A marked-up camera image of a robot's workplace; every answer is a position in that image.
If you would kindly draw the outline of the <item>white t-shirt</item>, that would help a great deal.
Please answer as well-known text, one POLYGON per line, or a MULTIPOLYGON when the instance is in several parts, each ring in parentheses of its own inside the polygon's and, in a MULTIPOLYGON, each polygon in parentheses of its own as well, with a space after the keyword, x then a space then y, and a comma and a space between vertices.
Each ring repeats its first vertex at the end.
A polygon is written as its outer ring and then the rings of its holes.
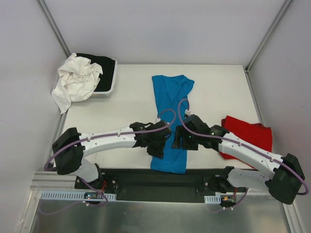
POLYGON ((57 71, 59 79, 52 90, 52 98, 60 114, 64 114, 73 102, 90 98, 103 74, 101 65, 76 53, 72 53, 57 71))

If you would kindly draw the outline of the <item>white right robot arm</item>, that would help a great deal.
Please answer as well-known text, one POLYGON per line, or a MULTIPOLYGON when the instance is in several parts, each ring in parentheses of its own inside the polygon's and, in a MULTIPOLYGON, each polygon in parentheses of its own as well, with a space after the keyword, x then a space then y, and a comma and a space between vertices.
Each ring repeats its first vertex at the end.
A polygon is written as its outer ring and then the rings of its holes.
POLYGON ((305 183, 298 158, 261 149, 240 139, 219 125, 209 127, 199 116, 189 115, 176 126, 173 149, 206 149, 229 154, 252 167, 251 170, 226 166, 223 172, 209 182, 211 189, 226 193, 233 188, 263 190, 284 204, 292 204, 305 183))

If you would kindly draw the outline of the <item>red t-shirt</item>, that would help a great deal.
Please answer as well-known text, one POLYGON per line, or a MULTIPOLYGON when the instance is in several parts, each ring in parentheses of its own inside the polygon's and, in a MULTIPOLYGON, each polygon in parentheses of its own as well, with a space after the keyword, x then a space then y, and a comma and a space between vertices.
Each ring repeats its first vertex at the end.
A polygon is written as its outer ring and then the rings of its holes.
POLYGON ((234 133, 244 141, 251 143, 263 150, 272 151, 272 129, 261 123, 248 123, 232 116, 226 116, 221 121, 221 126, 234 133))

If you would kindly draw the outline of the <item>black robot base mount plate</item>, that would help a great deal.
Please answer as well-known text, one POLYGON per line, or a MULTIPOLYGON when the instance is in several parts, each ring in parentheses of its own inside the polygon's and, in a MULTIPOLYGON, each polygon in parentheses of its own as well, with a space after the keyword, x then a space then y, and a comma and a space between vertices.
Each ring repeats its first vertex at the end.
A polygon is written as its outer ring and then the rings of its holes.
POLYGON ((225 181, 228 169, 188 169, 184 174, 150 169, 101 170, 104 182, 91 186, 115 194, 118 201, 203 203, 217 193, 243 193, 225 181))

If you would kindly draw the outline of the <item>blue t-shirt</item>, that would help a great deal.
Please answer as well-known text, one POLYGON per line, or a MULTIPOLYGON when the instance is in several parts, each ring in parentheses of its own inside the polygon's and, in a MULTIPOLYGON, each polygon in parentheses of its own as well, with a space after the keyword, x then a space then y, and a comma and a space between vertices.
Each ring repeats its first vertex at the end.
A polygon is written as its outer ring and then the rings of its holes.
MULTIPOLYGON (((182 99, 186 99, 192 91, 195 81, 184 75, 168 77, 164 75, 155 75, 152 77, 155 104, 161 120, 170 122, 173 115, 178 113, 178 104, 182 99)), ((184 174, 187 165, 187 151, 183 149, 173 149, 176 127, 180 126, 181 120, 176 117, 170 126, 171 137, 166 141, 164 147, 164 156, 162 159, 153 158, 151 169, 184 174)))

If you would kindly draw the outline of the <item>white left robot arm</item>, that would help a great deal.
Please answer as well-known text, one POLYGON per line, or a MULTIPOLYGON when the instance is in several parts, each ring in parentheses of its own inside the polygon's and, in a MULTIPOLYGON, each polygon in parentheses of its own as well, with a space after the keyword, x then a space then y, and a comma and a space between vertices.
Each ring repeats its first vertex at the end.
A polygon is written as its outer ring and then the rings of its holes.
POLYGON ((73 174, 93 189, 103 183, 99 166, 86 159, 101 151, 120 148, 146 148, 150 156, 162 159, 166 141, 172 131, 167 122, 134 122, 127 127, 102 133, 80 133, 77 128, 67 129, 52 145, 56 172, 73 174))

